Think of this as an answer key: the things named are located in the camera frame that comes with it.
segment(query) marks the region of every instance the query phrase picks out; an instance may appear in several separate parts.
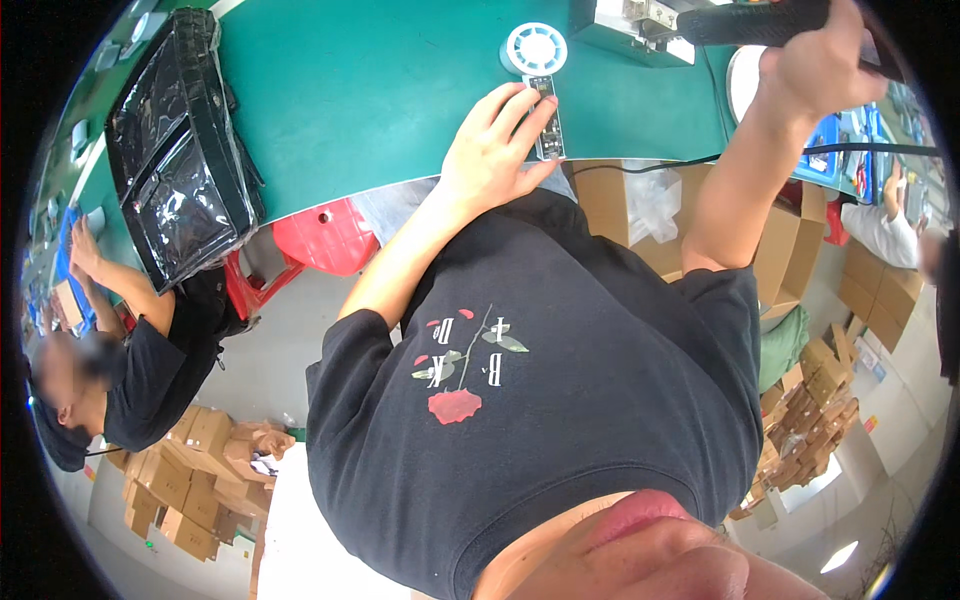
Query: circuit board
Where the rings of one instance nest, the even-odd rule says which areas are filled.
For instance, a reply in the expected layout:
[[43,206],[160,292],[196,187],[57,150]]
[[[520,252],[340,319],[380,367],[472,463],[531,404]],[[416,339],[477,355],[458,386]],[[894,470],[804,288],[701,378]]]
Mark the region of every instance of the circuit board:
[[[524,75],[523,82],[527,87],[533,87],[540,93],[540,99],[548,96],[555,96],[553,89],[553,77],[550,75]],[[546,127],[537,136],[537,158],[540,160],[553,160],[554,158],[565,158],[564,154],[564,135],[560,129],[560,112],[553,113]]]

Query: black t-shirt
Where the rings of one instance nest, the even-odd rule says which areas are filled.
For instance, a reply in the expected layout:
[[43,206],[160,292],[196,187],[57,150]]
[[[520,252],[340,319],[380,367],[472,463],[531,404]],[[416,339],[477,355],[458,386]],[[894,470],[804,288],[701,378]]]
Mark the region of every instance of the black t-shirt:
[[668,285],[538,190],[464,228],[395,348],[361,310],[307,369],[310,483],[351,554],[469,598],[512,541],[614,492],[671,493],[714,525],[760,452],[752,269]]
[[209,323],[209,315],[180,293],[168,337],[143,318],[137,322],[126,375],[107,392],[107,440],[139,452],[177,424],[217,360],[218,339]]

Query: white shirt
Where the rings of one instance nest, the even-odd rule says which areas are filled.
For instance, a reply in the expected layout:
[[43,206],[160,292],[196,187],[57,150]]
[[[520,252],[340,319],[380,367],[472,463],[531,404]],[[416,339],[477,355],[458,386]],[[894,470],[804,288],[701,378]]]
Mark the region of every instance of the white shirt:
[[856,241],[887,264],[902,269],[917,268],[917,233],[901,209],[891,221],[883,206],[844,204],[840,222]]

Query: lips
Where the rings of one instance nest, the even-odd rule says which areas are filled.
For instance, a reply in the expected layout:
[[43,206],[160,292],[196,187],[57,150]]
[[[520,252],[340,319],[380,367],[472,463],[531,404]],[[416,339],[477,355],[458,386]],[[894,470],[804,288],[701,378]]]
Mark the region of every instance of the lips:
[[626,538],[662,518],[694,520],[684,507],[667,492],[641,490],[619,500],[590,532],[593,549]]

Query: man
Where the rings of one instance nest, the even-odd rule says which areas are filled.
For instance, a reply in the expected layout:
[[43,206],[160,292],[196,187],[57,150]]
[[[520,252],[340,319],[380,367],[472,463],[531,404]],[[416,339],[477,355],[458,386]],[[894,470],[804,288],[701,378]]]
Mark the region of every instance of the man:
[[520,171],[556,98],[519,125],[536,91],[477,103],[307,370],[310,482],[350,553],[443,599],[823,597],[710,527],[760,452],[767,212],[817,123],[886,88],[862,28],[833,0],[764,55],[672,285],[537,188],[556,161]]
[[[232,307],[223,269],[201,272],[181,289],[157,296],[145,275],[100,255],[86,217],[73,228],[70,274],[83,287],[98,331],[77,341],[48,335],[33,365],[40,399],[36,425],[58,467],[75,471],[93,436],[140,451],[172,427],[209,375]],[[130,340],[94,282],[113,290],[139,315]]]
[[926,216],[911,226],[903,214],[906,179],[894,158],[890,177],[883,185],[883,205],[858,204],[847,196],[840,206],[844,229],[875,256],[893,267],[918,269],[927,282],[935,282],[942,231],[926,227]]

